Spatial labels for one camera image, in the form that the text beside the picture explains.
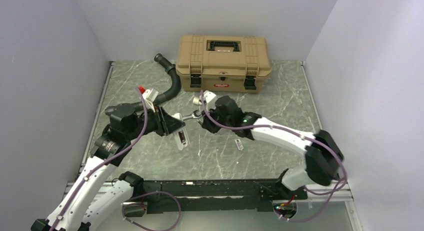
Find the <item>white AC remote control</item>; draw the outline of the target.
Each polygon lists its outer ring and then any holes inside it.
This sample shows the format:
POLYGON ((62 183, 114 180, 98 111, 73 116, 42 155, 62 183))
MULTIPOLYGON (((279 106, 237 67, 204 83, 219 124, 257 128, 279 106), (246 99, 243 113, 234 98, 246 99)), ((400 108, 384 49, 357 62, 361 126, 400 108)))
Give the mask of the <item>white AC remote control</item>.
POLYGON ((178 128, 176 132, 172 134, 176 141, 177 148, 182 151, 190 144, 186 123, 183 121, 183 116, 180 113, 175 113, 172 117, 182 122, 182 127, 178 128))

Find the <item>white battery cover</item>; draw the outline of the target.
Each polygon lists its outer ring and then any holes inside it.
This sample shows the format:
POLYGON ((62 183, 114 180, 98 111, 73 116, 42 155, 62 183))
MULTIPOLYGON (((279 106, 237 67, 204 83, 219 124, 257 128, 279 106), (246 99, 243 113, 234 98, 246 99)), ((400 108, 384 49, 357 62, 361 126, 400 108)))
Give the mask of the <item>white battery cover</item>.
POLYGON ((235 139, 234 141, 235 141, 235 144, 236 144, 237 149, 239 151, 243 151, 244 150, 244 146, 243 146, 241 140, 240 139, 235 139))

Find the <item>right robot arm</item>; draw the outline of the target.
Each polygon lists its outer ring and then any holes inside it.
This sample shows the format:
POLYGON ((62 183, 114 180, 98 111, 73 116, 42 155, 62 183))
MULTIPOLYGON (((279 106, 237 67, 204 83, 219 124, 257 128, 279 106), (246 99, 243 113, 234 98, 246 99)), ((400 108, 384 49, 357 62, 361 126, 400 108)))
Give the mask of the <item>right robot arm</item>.
POLYGON ((289 128, 260 114, 244 112, 229 96, 217 97, 209 91, 200 94, 199 104, 205 113, 202 126, 211 133, 227 129, 239 138, 270 143, 303 159, 302 164, 286 169, 278 177, 275 191, 280 198, 287 199, 307 185, 329 186, 338 179, 344 156, 327 131, 289 128))

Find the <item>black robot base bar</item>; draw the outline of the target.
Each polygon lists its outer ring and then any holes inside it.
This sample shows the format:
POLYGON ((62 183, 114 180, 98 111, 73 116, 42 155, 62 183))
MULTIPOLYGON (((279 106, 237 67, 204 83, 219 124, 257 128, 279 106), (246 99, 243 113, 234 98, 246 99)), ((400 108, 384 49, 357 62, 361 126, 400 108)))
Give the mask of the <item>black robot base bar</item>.
POLYGON ((274 205, 306 200, 301 187, 286 191, 278 179, 144 180, 128 204, 145 204, 148 214, 191 211, 256 210, 273 212, 274 205))

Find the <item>white pipe elbow fitting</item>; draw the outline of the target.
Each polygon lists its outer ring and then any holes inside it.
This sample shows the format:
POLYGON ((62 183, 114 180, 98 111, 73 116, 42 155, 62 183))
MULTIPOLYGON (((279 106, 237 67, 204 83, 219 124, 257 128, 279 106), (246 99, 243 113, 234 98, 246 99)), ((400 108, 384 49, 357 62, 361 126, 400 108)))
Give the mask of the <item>white pipe elbow fitting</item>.
POLYGON ((196 97, 194 97, 193 98, 193 100, 192 100, 192 103, 194 104, 194 105, 197 105, 197 106, 203 106, 203 102, 202 102, 202 100, 200 99, 200 97, 199 96, 196 96, 196 97))

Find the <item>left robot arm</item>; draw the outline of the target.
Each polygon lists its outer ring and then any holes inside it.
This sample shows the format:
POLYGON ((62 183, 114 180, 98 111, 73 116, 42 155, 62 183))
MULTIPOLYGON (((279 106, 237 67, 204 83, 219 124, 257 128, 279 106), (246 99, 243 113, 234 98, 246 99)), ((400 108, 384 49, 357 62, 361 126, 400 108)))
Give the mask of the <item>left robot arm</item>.
POLYGON ((126 201, 143 200, 159 195, 145 185, 145 180, 130 171, 122 173, 99 199, 99 189, 121 164, 142 136, 156 133, 175 136, 177 147, 188 145, 185 121, 180 113, 168 114, 150 103, 121 103, 105 111, 109 124, 95 141, 85 166, 58 207, 45 219, 36 219, 32 231, 94 231, 112 208, 126 201))

